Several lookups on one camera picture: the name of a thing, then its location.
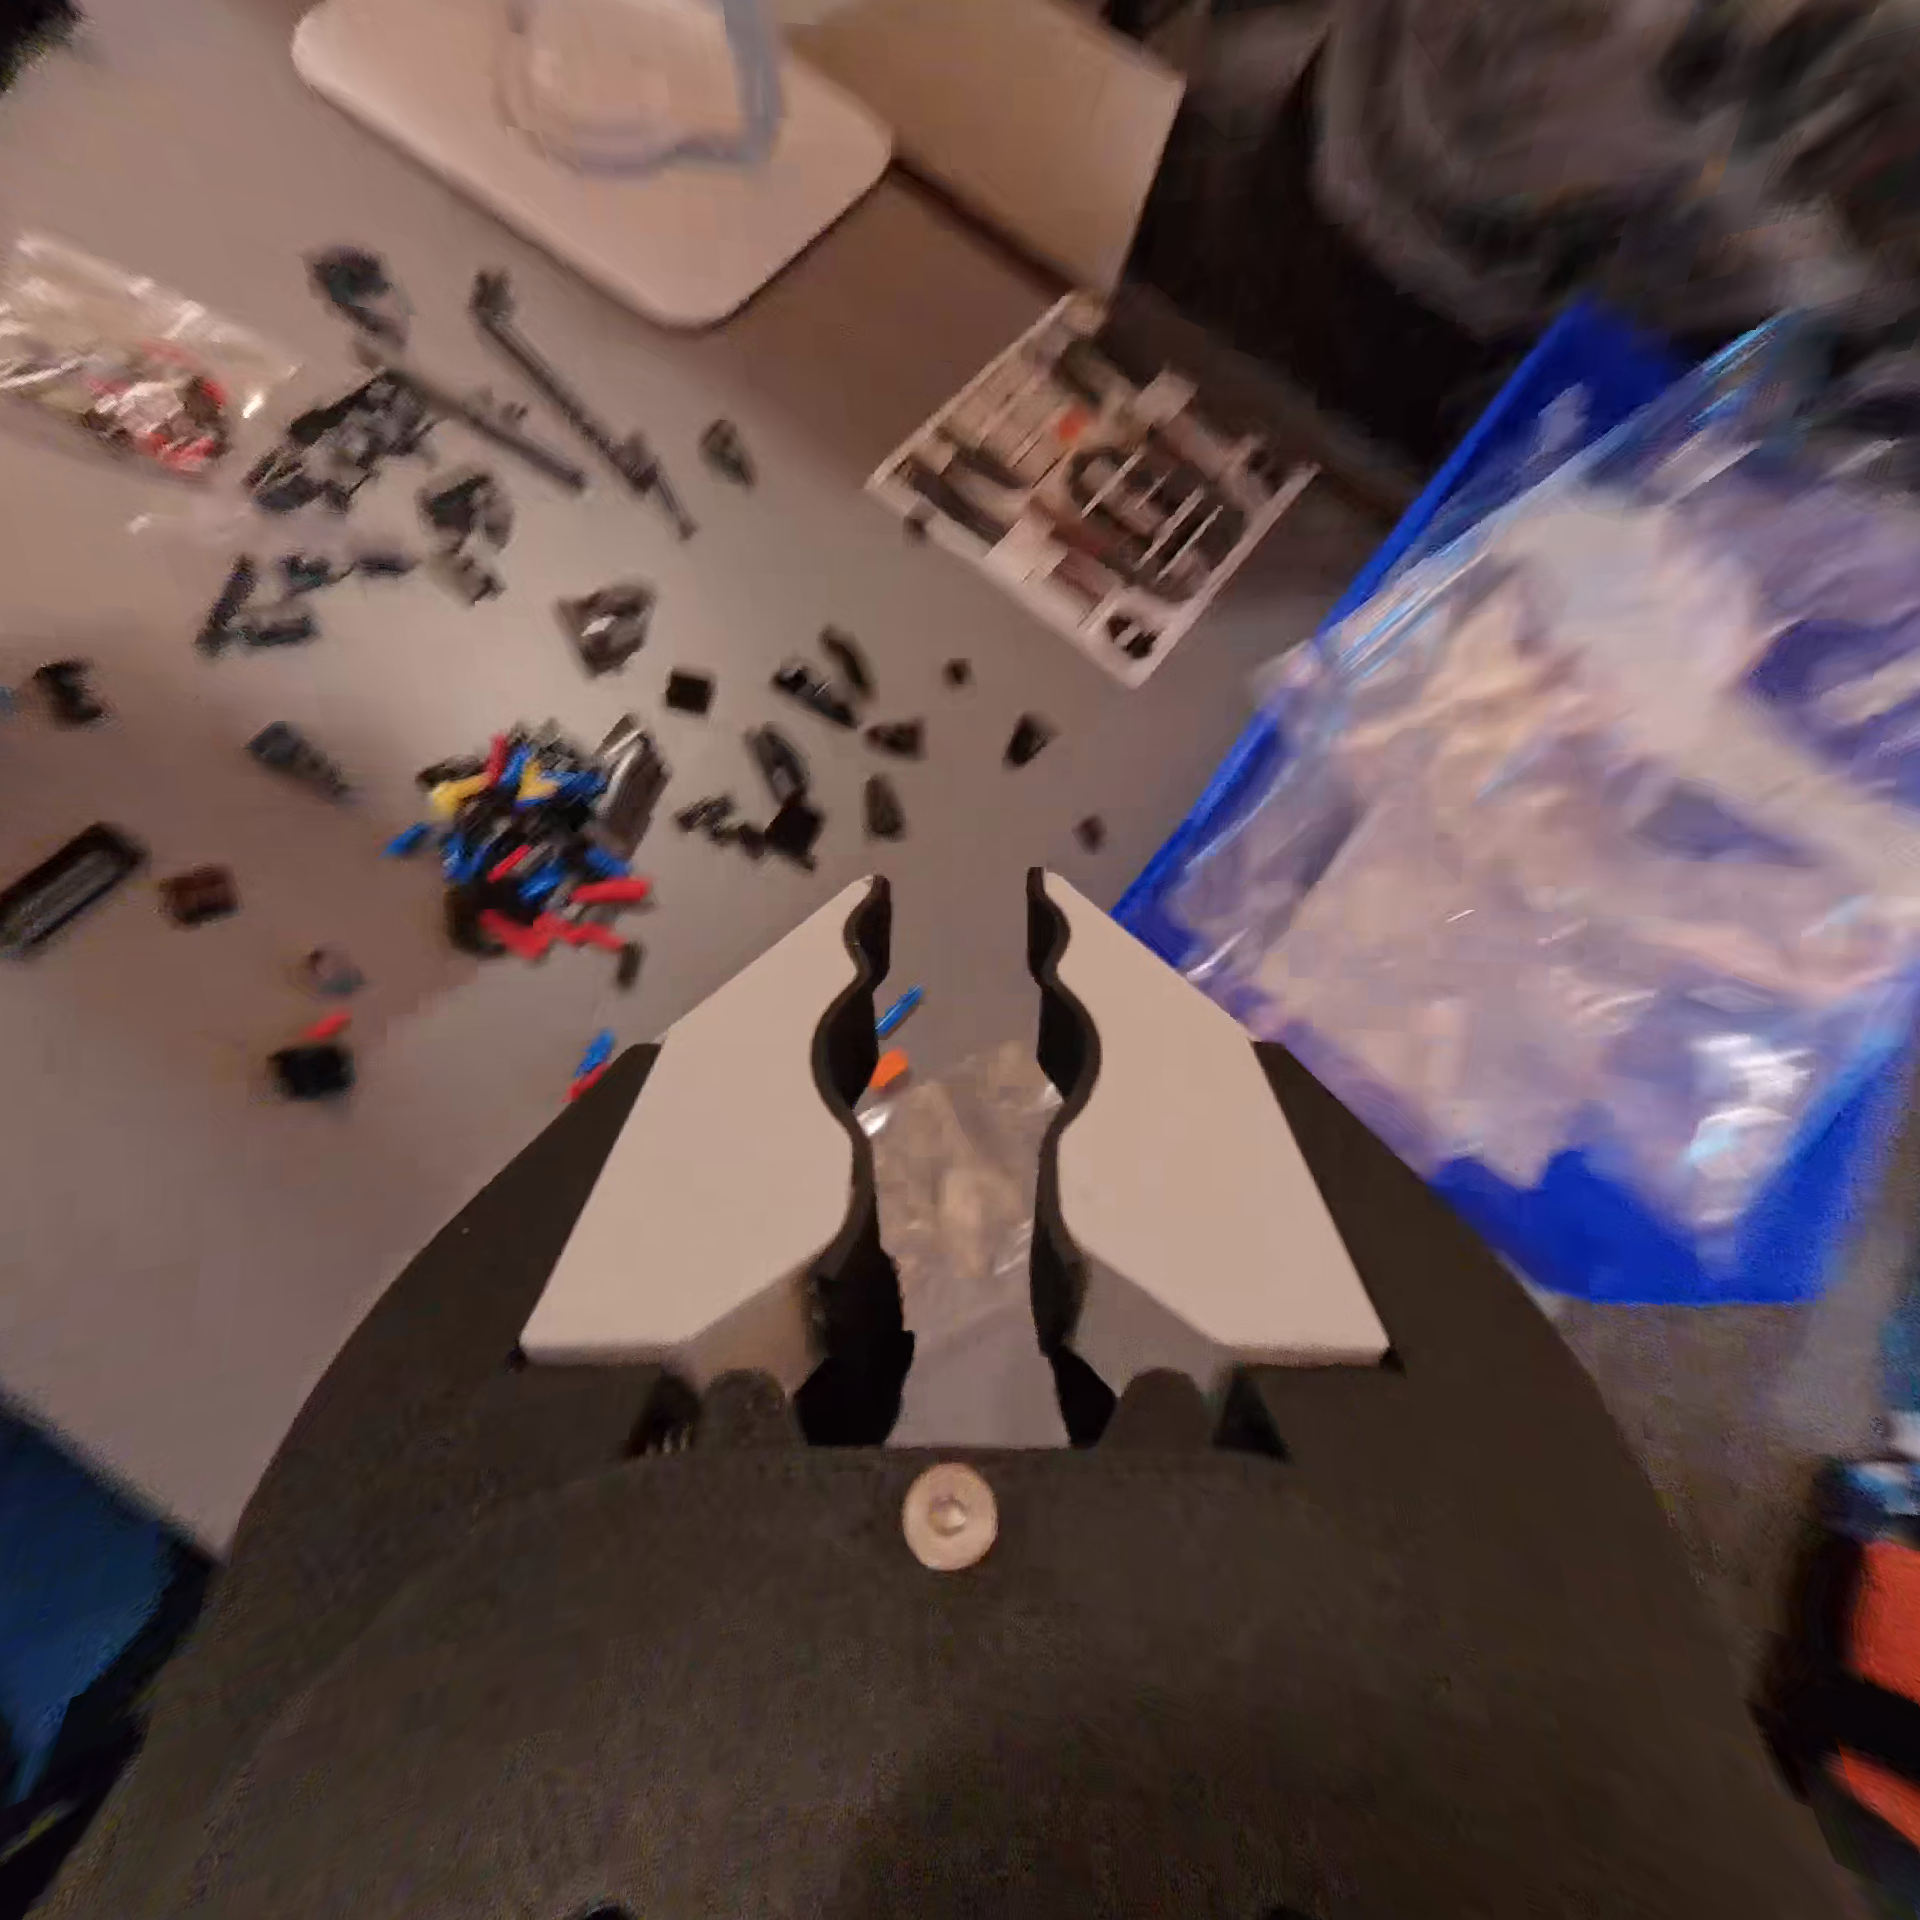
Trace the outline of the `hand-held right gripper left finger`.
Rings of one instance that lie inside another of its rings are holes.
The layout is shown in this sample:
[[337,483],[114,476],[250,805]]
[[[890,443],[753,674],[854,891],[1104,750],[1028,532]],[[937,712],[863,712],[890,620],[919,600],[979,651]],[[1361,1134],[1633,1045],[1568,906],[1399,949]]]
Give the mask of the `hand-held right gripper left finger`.
[[805,1437],[879,1447],[915,1363],[858,1102],[892,886],[866,874],[678,1019],[553,1259],[521,1354],[776,1377]]

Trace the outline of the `clear plastic bag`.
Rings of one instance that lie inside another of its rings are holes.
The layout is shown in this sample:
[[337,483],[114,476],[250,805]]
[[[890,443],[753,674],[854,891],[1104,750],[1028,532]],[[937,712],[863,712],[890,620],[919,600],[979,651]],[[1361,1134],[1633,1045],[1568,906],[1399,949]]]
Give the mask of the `clear plastic bag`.
[[937,1075],[913,1060],[906,1083],[863,1093],[882,1243],[913,1300],[991,1300],[1026,1281],[1039,1149],[1058,1107],[1024,1038]]

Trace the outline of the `pile of small lego pins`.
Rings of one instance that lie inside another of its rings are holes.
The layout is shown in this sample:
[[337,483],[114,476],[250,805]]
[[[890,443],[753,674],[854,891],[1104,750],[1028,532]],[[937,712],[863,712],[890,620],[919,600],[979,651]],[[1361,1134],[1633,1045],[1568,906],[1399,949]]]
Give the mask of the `pile of small lego pins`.
[[420,773],[424,812],[383,856],[439,870],[458,955],[539,963],[555,946],[632,946],[620,920],[653,900],[653,881],[638,853],[616,856],[595,837],[597,748],[555,724],[513,724],[481,754]]

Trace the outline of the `grey curved lego panel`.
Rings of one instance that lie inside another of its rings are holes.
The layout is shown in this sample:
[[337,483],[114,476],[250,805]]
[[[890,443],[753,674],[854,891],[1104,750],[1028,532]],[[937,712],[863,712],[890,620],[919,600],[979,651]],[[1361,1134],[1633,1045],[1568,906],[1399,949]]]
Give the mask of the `grey curved lego panel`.
[[595,837],[616,856],[633,856],[669,785],[669,763],[641,714],[620,714],[597,743],[595,770],[604,778],[592,812]]

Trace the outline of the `blue-grey lego beam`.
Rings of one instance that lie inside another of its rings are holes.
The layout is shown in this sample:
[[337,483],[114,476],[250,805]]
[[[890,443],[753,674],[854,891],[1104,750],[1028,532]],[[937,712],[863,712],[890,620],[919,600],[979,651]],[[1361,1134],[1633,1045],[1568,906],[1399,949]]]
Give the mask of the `blue-grey lego beam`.
[[273,721],[245,742],[245,754],[252,763],[273,770],[280,782],[297,785],[302,790],[317,792],[327,804],[352,799],[352,785],[346,770],[324,754],[302,728],[287,721]]

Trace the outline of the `long black lego brick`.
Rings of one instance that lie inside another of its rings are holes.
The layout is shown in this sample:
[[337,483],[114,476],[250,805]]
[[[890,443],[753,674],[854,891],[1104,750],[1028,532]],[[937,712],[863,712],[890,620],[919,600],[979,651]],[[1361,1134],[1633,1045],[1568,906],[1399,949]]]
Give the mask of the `long black lego brick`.
[[5,886],[5,957],[30,957],[118,895],[150,862],[146,843],[91,823]]

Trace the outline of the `dark grey lego connector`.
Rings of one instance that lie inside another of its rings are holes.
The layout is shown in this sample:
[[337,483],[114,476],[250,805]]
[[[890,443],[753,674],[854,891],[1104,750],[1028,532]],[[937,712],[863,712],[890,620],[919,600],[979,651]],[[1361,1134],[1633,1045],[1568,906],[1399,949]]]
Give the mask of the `dark grey lego connector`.
[[694,541],[698,527],[679,492],[674,489],[668,469],[661,467],[658,451],[644,434],[627,434],[610,448],[610,467],[627,483],[627,489],[641,501],[661,507],[661,513],[674,521],[679,541]]

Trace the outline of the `small dark grey lego piece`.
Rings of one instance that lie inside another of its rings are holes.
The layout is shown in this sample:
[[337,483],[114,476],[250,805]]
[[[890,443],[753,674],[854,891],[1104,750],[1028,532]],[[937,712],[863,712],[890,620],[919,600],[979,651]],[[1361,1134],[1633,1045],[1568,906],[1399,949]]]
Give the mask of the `small dark grey lego piece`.
[[516,507],[502,483],[471,467],[420,487],[420,515],[439,552],[458,555],[474,544],[502,552],[516,532]]

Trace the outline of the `dark lego assembly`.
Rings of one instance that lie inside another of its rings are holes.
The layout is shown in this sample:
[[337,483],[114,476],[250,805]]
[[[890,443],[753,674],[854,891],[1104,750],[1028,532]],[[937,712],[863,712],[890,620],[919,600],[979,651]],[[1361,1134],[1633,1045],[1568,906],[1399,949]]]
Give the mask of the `dark lego assembly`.
[[287,421],[280,442],[245,472],[245,496],[264,515],[346,515],[390,459],[424,454],[435,421],[409,382],[375,369],[346,394]]

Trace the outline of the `clear bag of lego parts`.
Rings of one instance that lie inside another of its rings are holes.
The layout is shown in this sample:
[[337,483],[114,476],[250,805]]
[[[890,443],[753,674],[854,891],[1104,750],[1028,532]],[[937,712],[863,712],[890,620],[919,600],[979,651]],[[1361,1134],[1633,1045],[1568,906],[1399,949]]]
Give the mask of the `clear bag of lego parts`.
[[5,246],[5,417],[184,480],[252,451],[302,360],[250,322],[43,232]]

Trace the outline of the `blue storage bin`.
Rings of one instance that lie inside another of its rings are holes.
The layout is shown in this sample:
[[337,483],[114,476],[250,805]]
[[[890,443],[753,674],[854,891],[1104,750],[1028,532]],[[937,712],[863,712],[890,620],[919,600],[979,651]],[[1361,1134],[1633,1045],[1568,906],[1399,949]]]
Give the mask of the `blue storage bin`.
[[[1587,400],[1585,425],[1570,438],[1582,451],[1688,372],[1665,340],[1640,333],[1595,299],[1570,305],[1421,487],[1325,625],[1372,597],[1481,483],[1516,469],[1521,442],[1553,403]],[[1284,762],[1276,721],[1251,718],[1186,820],[1122,895],[1116,925],[1173,965],[1188,965],[1200,955],[1177,917],[1177,889],[1216,838],[1251,815]],[[1831,1098],[1790,1142],[1786,1163],[1725,1237],[1701,1243],[1679,1233],[1582,1152],[1560,1152],[1535,1190],[1516,1190],[1469,1159],[1443,1165],[1434,1190],[1528,1281],[1570,1300],[1701,1309],[1807,1303],[1821,1293],[1891,1159],[1917,1050],[1914,1019],[1881,1017]]]

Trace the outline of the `sticker sheet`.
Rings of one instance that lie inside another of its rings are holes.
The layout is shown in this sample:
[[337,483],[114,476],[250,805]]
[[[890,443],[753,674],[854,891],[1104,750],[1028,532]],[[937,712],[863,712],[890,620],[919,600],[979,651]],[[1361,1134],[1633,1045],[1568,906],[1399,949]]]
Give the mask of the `sticker sheet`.
[[866,480],[1116,687],[1147,687],[1319,480],[1068,291]]

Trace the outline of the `person's blue pants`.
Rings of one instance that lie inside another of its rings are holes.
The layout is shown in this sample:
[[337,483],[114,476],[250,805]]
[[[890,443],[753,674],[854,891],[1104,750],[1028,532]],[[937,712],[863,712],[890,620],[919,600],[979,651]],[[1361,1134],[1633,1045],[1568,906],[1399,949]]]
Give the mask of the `person's blue pants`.
[[5,1821],[125,1755],[212,1572],[168,1518],[5,1408]]

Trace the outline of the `white monitor stand base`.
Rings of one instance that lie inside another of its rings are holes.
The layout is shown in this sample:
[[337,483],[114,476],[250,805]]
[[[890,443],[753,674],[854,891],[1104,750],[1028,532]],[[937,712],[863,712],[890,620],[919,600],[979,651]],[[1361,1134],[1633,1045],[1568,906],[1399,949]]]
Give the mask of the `white monitor stand base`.
[[324,102],[651,322],[706,329],[734,318],[892,164],[892,128],[779,29],[784,128],[771,160],[641,180],[576,172],[501,117],[501,7],[317,2],[290,54]]

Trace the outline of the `beige cardboard box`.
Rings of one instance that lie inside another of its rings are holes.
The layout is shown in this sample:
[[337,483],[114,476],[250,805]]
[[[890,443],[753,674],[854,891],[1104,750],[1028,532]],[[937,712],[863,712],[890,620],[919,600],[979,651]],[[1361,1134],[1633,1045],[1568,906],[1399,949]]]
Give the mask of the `beige cardboard box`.
[[1177,64],[1092,2],[794,2],[789,34],[892,128],[909,172],[1070,287],[1116,287]]

